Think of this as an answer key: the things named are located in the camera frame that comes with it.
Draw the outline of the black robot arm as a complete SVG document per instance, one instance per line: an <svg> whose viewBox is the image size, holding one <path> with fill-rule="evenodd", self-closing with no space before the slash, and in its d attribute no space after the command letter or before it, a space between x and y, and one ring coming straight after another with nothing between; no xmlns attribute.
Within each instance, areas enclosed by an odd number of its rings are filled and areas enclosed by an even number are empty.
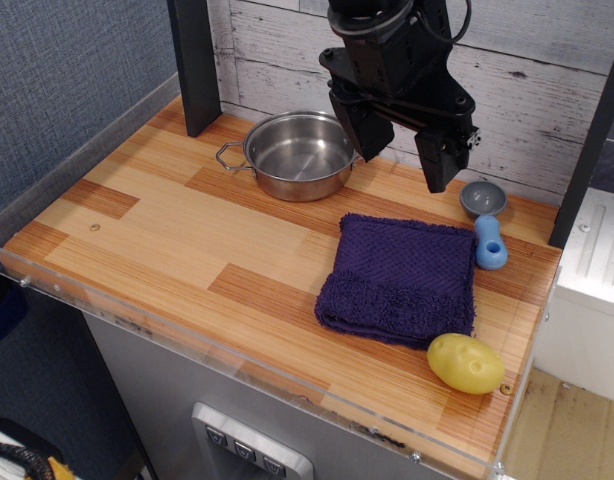
<svg viewBox="0 0 614 480"><path fill-rule="evenodd" d="M480 139L475 101L448 70L464 34L451 32L445 2L332 1L327 19L343 45L319 62L356 151L369 161L393 141L396 125L412 130L428 189L443 192Z"/></svg>

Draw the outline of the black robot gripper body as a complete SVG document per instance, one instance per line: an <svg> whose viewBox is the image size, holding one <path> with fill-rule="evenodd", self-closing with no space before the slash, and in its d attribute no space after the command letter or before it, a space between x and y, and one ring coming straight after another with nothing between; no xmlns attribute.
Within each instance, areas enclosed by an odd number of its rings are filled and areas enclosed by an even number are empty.
<svg viewBox="0 0 614 480"><path fill-rule="evenodd" d="M329 9L344 46L319 56L329 88L368 101L384 118L413 130L470 131L475 101L448 71L448 57L471 20L451 32L445 9Z"/></svg>

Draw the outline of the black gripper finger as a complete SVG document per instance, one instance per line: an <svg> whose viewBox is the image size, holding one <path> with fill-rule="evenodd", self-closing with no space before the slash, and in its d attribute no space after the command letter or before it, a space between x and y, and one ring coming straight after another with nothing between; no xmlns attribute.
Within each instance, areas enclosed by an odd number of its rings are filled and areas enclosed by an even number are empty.
<svg viewBox="0 0 614 480"><path fill-rule="evenodd" d="M469 165L471 152L481 141L480 130L472 127L467 135L427 127L415 136L420 163L428 190L442 193L458 173Z"/></svg>
<svg viewBox="0 0 614 480"><path fill-rule="evenodd" d="M394 140L392 123L378 115L370 102L334 88L329 98L348 139L365 161L377 157Z"/></svg>

